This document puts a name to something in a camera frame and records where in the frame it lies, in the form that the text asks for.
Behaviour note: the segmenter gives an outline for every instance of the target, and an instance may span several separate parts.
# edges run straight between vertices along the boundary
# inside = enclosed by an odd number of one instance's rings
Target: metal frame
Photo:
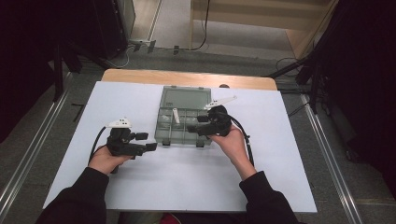
[[[35,158],[40,152],[40,149],[43,146],[43,143],[46,140],[53,123],[58,117],[58,114],[61,111],[64,105],[64,101],[69,93],[69,87],[72,80],[72,73],[68,73],[65,77],[64,92],[62,93],[57,102],[52,103],[52,106],[50,107],[47,116],[44,118],[37,133],[35,134],[32,143],[27,148],[13,176],[8,181],[6,187],[3,189],[0,197],[0,223],[3,223],[4,219],[6,218],[9,208],[17,197],[17,194],[20,191],[26,176],[28,175],[33,163],[35,162]]]
[[[308,96],[306,95],[301,95],[301,99],[303,101],[303,104],[309,102]],[[309,117],[309,121],[312,124],[312,129],[314,130],[315,135],[318,139],[318,143],[323,153],[324,160],[326,161],[330,175],[332,176],[332,182],[334,183],[338,195],[340,196],[341,204],[344,206],[349,223],[363,223],[361,219],[361,214],[359,213],[358,208],[355,204],[355,200],[353,199],[349,187],[347,186],[347,182],[345,181],[341,169],[338,166],[334,155],[332,154],[332,148],[329,144],[329,141],[327,140],[326,134],[321,127],[318,115],[314,114],[314,112],[308,105],[305,106],[305,111]]]

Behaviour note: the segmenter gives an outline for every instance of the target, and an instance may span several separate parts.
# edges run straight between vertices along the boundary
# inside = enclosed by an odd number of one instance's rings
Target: wooden cabinet
[[[316,35],[325,30],[338,0],[211,0],[209,21],[286,29],[296,58],[311,50]],[[205,20],[207,0],[191,0],[193,20]]]

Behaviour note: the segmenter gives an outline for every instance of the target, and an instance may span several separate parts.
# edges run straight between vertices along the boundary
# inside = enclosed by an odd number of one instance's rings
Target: transparent container
[[[208,146],[211,143],[206,136],[189,133],[188,126],[204,125],[198,122],[197,116],[207,115],[205,106],[211,102],[211,92],[208,88],[163,87],[163,96],[158,111],[155,140],[163,146],[171,144]],[[174,115],[177,109],[179,123]]]

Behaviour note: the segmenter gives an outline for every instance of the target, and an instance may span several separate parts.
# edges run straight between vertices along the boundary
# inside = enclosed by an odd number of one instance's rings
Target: white sheet
[[[76,133],[49,191],[47,206],[76,181],[87,165],[92,144],[110,121],[126,117],[132,132],[154,132],[163,86],[97,82]],[[226,104],[250,137],[257,170],[283,192],[294,212],[317,212],[289,119],[278,91],[212,89],[212,98],[237,96]],[[98,146],[106,142],[103,132]],[[245,211],[240,177],[216,143],[210,147],[170,146],[125,162],[110,176],[107,209],[145,211]]]

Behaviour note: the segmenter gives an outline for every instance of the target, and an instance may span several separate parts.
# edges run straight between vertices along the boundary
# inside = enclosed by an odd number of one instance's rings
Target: black sleeve
[[[107,175],[85,168],[76,183],[63,189],[44,209],[36,224],[106,223],[107,184]]]
[[[299,223],[285,196],[271,188],[263,171],[242,181],[247,197],[247,223]]]

